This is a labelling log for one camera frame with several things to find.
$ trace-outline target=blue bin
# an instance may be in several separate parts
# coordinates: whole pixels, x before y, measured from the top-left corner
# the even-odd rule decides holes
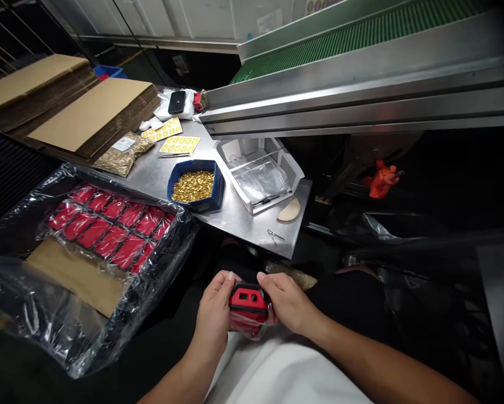
[[[100,65],[93,70],[95,71],[95,74],[97,75],[100,81],[104,81],[109,77],[116,77],[118,79],[128,79],[126,74],[123,73],[123,69],[120,67]]]
[[[201,199],[190,203],[181,203],[172,199],[173,187],[179,181],[179,178],[186,172],[196,171],[214,171],[213,191],[210,198]],[[224,176],[220,172],[217,164],[213,160],[188,160],[177,163],[168,181],[168,200],[184,206],[191,212],[201,213],[210,210],[218,210],[222,205],[222,195],[224,194]]]

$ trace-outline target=yellow sticker sheet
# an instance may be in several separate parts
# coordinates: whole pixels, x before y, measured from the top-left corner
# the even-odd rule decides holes
[[[196,150],[198,142],[200,141],[199,137],[195,136],[173,136],[166,139],[162,147],[159,149],[160,153],[182,153],[182,154],[190,154]]]
[[[173,135],[178,135],[180,133],[183,133],[181,122],[179,121],[179,118],[173,117],[171,119],[168,119],[164,123],[164,125],[162,125],[157,130],[149,128],[145,132],[142,132],[141,137],[145,137],[146,139],[151,139],[154,141],[159,141]]]

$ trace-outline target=hand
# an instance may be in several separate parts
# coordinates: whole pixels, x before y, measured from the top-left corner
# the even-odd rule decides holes
[[[310,337],[323,314],[307,298],[295,281],[284,273],[258,272],[258,282],[273,302],[280,321],[296,334]]]
[[[235,280],[233,272],[220,271],[203,292],[196,317],[196,330],[189,351],[198,359],[220,360],[228,343],[230,328],[230,296]]]

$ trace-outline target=small scissors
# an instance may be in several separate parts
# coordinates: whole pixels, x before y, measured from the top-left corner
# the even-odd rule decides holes
[[[275,237],[278,237],[280,240],[286,241],[285,238],[283,238],[282,236],[279,236],[278,234],[276,234],[272,230],[267,229],[267,233],[269,233],[271,235],[271,238],[273,239],[274,245],[276,245],[277,247],[278,247],[278,244],[276,244],[276,241],[274,240]]]

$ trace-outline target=stainless steel table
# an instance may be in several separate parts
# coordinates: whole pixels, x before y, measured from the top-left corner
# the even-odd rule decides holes
[[[198,136],[201,138],[192,157],[157,159],[157,151],[160,148],[160,144],[162,144],[159,142],[145,155],[136,160],[128,177],[109,176],[117,182],[155,198],[168,199],[168,179],[176,163],[189,160],[190,158],[215,160],[216,150],[214,146],[217,141],[211,139],[203,125],[192,121],[181,121],[181,123],[184,132],[183,135]],[[303,221],[303,213],[308,202],[308,196],[310,195],[311,181],[301,180],[295,192],[295,198],[301,204],[299,216],[291,223],[283,224],[277,222],[276,218],[291,199],[280,202],[272,208],[256,216],[252,216],[245,209],[241,198],[226,175],[224,175],[224,179],[226,180],[226,186],[220,210],[194,214],[194,216],[198,220],[219,228],[226,233],[290,259],[293,255],[299,229]],[[282,241],[275,237],[275,244],[271,236],[267,234],[267,229],[282,236],[285,240]]]

